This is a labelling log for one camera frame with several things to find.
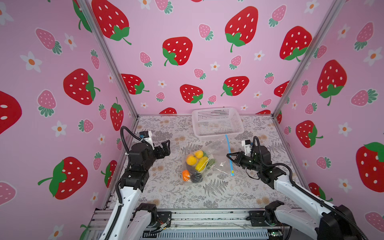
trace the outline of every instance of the strawberry wallpaper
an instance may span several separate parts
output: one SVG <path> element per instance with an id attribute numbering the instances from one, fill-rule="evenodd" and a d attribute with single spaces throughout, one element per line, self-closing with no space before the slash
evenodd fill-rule
<path id="1" fill-rule="evenodd" d="M 384 238 L 383 1 L 345 3 L 282 109 L 309 189 Z"/>
<path id="2" fill-rule="evenodd" d="M 82 240 L 133 118 L 77 1 L 0 2 L 0 32 L 0 239 Z"/>
<path id="3" fill-rule="evenodd" d="M 273 111 L 332 3 L 88 1 L 140 114 Z"/>

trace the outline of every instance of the table surface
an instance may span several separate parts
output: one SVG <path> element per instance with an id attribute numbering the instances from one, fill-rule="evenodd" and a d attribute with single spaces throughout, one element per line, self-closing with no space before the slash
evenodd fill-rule
<path id="1" fill-rule="evenodd" d="M 294 171 L 270 116 L 241 116 L 241 119 L 245 131 L 230 139 L 231 152 L 244 151 L 241 141 L 258 136 L 260 144 L 271 152 L 272 163 L 285 163 Z M 299 208 L 287 196 L 260 180 L 251 179 L 244 169 L 236 165 L 233 166 L 234 176 L 212 170 L 202 182 L 186 185 L 180 177 L 184 170 L 184 158 L 181 156 L 212 143 L 199 141 L 194 135 L 191 115 L 140 117 L 136 134 L 149 130 L 156 146 L 170 139 L 171 154 L 156 160 L 149 170 L 149 180 L 137 206 L 144 202 L 154 203 L 159 209 L 253 209 L 264 208 L 268 203 L 280 200 L 291 208 Z M 255 171 L 248 170 L 248 174 L 257 178 Z M 296 173 L 293 180 L 299 184 Z M 116 201 L 117 197 L 113 196 L 110 209 Z"/>

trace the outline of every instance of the pink strawberry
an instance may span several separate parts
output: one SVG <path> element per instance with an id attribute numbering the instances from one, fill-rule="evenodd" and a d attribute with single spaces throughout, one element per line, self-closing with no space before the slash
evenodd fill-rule
<path id="1" fill-rule="evenodd" d="M 173 10 L 172 3 L 168 0 L 155 0 L 157 8 L 160 11 L 164 11 L 165 14 L 170 14 Z"/>
<path id="2" fill-rule="evenodd" d="M 117 139 L 116 144 L 118 145 L 118 149 L 121 150 L 122 141 L 120 138 Z"/>
<path id="3" fill-rule="evenodd" d="M 156 100 L 157 100 L 158 102 L 162 102 L 162 101 L 164 101 L 164 98 L 165 98 L 165 96 L 164 96 L 164 93 L 163 93 L 163 92 L 159 92 L 159 93 L 156 94 Z"/>
<path id="4" fill-rule="evenodd" d="M 357 42 L 355 42 L 355 50 L 359 51 L 367 46 L 367 41 L 373 36 L 373 22 L 365 24 L 363 29 L 359 32 L 356 37 Z"/>
<path id="5" fill-rule="evenodd" d="M 206 24 L 199 25 L 200 37 L 205 38 L 206 41 L 210 41 L 214 37 L 214 32 L 211 31 L 211 27 Z"/>
<path id="6" fill-rule="evenodd" d="M 305 113 L 311 115 L 313 112 L 316 112 L 316 109 L 316 103 L 308 104 L 308 106 L 305 108 Z"/>
<path id="7" fill-rule="evenodd" d="M 56 107 L 56 100 L 53 97 L 53 94 L 49 90 L 44 90 L 41 92 L 37 98 L 37 103 L 40 105 L 38 108 L 40 115 L 44 115 L 46 118 L 52 116 L 55 113 L 53 110 Z"/>
<path id="8" fill-rule="evenodd" d="M 262 108 L 266 108 L 268 105 L 270 105 L 272 102 L 272 99 L 267 99 L 263 102 Z"/>
<path id="9" fill-rule="evenodd" d="M 52 50 L 52 52 L 57 55 L 60 55 L 63 52 L 61 50 L 60 43 L 55 41 L 55 37 L 52 35 L 52 33 L 41 28 L 36 28 L 35 32 L 36 36 L 39 38 L 40 42 L 46 49 Z"/>
<path id="10" fill-rule="evenodd" d="M 276 25 L 279 24 L 279 21 L 283 20 L 286 10 L 287 10 L 287 6 L 281 5 L 280 7 L 276 8 L 275 11 L 273 11 L 272 18 L 269 19 L 270 28 L 275 27 Z"/>
<path id="11" fill-rule="evenodd" d="M 319 48 L 316 49 L 313 57 L 314 58 L 321 58 L 325 52 L 327 52 L 327 47 L 324 45 L 321 45 Z"/>
<path id="12" fill-rule="evenodd" d="M 214 103 L 216 102 L 216 99 L 217 99 L 216 95 L 212 95 L 212 96 L 210 96 L 210 97 L 208 98 L 208 104 L 209 104 L 209 105 L 214 104 Z"/>
<path id="13" fill-rule="evenodd" d="M 195 68 L 193 72 L 195 73 L 195 77 L 200 78 L 201 80 L 207 77 L 204 71 L 201 69 Z"/>
<path id="14" fill-rule="evenodd" d="M 93 160 L 93 168 L 95 169 L 95 171 L 99 169 L 100 165 L 101 165 L 101 153 L 97 152 L 95 154 L 95 159 Z"/>
<path id="15" fill-rule="evenodd" d="M 267 73 L 266 75 L 265 75 L 265 79 L 264 79 L 264 82 L 266 83 L 266 84 L 272 84 L 272 82 L 274 81 L 274 79 L 275 79 L 275 77 L 273 76 L 273 73 Z"/>
<path id="16" fill-rule="evenodd" d="M 98 55 L 97 55 L 95 49 L 92 49 L 92 51 L 91 51 L 91 61 L 92 61 L 93 65 L 95 66 L 95 68 L 99 69 L 100 61 L 98 59 Z"/>
<path id="17" fill-rule="evenodd" d="M 301 87 L 301 95 L 304 96 L 308 91 L 308 80 L 304 80 L 303 86 Z"/>
<path id="18" fill-rule="evenodd" d="M 106 119 L 107 119 L 107 110 L 105 109 L 105 107 L 104 107 L 103 104 L 100 104 L 100 105 L 99 105 L 99 111 L 100 111 L 100 117 L 101 117 L 103 120 L 106 120 Z"/>
<path id="19" fill-rule="evenodd" d="M 151 58 L 145 52 L 140 53 L 140 61 L 146 66 L 150 68 L 152 66 Z"/>
<path id="20" fill-rule="evenodd" d="M 377 212 L 369 212 L 365 215 L 365 219 L 372 225 L 372 227 L 380 232 L 384 232 L 384 216 L 382 217 Z"/>
<path id="21" fill-rule="evenodd" d="M 80 131 L 88 133 L 93 129 L 93 123 L 88 119 L 81 120 L 78 127 Z"/>
<path id="22" fill-rule="evenodd" d="M 232 58 L 231 64 L 229 64 L 229 68 L 231 70 L 235 70 L 237 68 L 237 66 L 240 64 L 241 64 L 241 56 L 238 55 L 238 56 Z"/>
<path id="23" fill-rule="evenodd" d="M 290 126 L 286 126 L 285 129 L 284 129 L 284 133 L 286 135 L 290 134 L 291 133 L 291 127 Z"/>
<path id="24" fill-rule="evenodd" d="M 0 181 L 0 206 L 6 204 L 16 197 L 16 188 L 11 184 Z"/>
<path id="25" fill-rule="evenodd" d="M 376 101 L 378 95 L 379 94 L 376 93 L 376 90 L 374 89 L 369 89 L 368 91 L 363 89 L 363 90 L 360 90 L 351 98 L 351 103 L 353 105 L 363 107 L 367 103 L 371 104 L 374 101 Z"/>

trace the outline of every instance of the yellow fruit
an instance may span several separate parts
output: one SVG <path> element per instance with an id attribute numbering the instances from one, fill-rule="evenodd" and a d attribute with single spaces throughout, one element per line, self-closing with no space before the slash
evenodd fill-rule
<path id="1" fill-rule="evenodd" d="M 197 163 L 197 159 L 194 156 L 189 155 L 187 157 L 187 164 L 188 165 L 192 166 L 192 165 L 195 165 L 196 163 Z"/>
<path id="2" fill-rule="evenodd" d="M 203 153 L 203 151 L 201 151 L 201 150 L 195 152 L 195 156 L 196 156 L 197 158 L 202 158 L 203 155 L 204 155 L 204 153 Z"/>
<path id="3" fill-rule="evenodd" d="M 200 161 L 198 162 L 198 164 L 196 165 L 195 169 L 198 172 L 202 172 L 205 169 L 205 167 L 207 166 L 208 161 L 209 161 L 208 157 L 202 157 L 200 159 Z"/>

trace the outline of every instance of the mesh basket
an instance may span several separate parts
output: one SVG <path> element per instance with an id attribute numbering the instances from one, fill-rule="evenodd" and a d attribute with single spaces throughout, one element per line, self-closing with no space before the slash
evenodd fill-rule
<path id="1" fill-rule="evenodd" d="M 200 141 L 216 140 L 227 134 L 236 137 L 244 126 L 235 108 L 209 108 L 192 112 L 192 126 Z"/>

